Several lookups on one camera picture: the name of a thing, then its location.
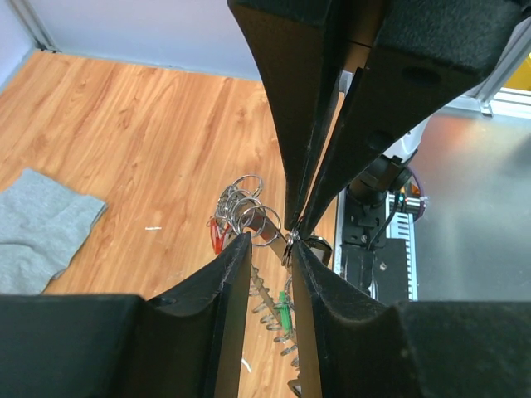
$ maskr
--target small white debris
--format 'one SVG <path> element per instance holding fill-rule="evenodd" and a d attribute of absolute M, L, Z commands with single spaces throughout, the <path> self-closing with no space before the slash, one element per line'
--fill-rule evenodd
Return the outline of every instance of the small white debris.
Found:
<path fill-rule="evenodd" d="M 249 362 L 247 362 L 245 359 L 241 359 L 241 363 L 243 363 L 243 366 L 245 366 L 247 368 L 247 370 L 249 371 L 249 373 L 252 372 L 251 370 L 251 365 L 249 365 Z"/>

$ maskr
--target wood grain surface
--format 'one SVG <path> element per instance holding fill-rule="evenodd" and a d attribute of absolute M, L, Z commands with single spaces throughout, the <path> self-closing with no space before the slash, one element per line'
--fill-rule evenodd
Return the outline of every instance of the wood grain surface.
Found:
<path fill-rule="evenodd" d="M 214 258 L 206 227 L 239 176 L 284 211 L 285 179 L 260 82 L 36 53 L 0 95 L 0 190 L 31 167 L 109 209 L 49 294 L 150 298 Z M 335 203 L 316 232 L 334 242 Z M 269 249 L 253 262 L 272 292 L 286 272 Z M 294 354 L 266 331 L 250 298 L 240 397 L 289 397 Z"/>

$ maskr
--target green object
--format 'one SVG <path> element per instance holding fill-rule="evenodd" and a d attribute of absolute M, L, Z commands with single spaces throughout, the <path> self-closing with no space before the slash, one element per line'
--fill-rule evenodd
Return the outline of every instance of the green object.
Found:
<path fill-rule="evenodd" d="M 286 303 L 287 298 L 285 292 L 280 292 L 279 301 L 281 303 Z M 282 317 L 282 327 L 286 333 L 293 332 L 293 325 L 291 324 L 291 308 L 289 304 L 284 304 L 279 308 L 280 316 Z"/>

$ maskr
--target gray cloth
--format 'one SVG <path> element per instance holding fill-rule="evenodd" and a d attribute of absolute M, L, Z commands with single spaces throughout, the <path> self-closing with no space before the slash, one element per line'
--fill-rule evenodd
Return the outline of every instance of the gray cloth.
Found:
<path fill-rule="evenodd" d="M 0 293 L 39 294 L 68 267 L 104 202 L 32 170 L 0 194 Z"/>

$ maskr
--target yellow object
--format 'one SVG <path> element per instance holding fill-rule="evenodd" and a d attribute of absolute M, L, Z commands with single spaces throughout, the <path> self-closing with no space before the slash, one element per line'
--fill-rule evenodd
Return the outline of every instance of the yellow object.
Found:
<path fill-rule="evenodd" d="M 507 89 L 531 91 L 531 54 L 504 85 Z"/>

